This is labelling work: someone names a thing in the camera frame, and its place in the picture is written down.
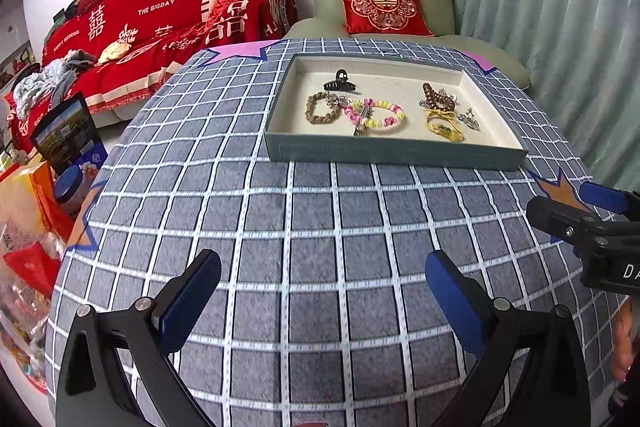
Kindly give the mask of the person right hand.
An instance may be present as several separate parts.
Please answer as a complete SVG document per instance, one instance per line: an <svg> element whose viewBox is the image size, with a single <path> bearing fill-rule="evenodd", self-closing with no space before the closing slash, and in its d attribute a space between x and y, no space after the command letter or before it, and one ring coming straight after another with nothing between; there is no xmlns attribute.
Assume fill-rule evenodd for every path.
<svg viewBox="0 0 640 427"><path fill-rule="evenodd" d="M627 299L616 313L613 321L614 351L611 369L616 381L626 381L628 371L636 356L630 337L633 306L632 299Z"/></svg>

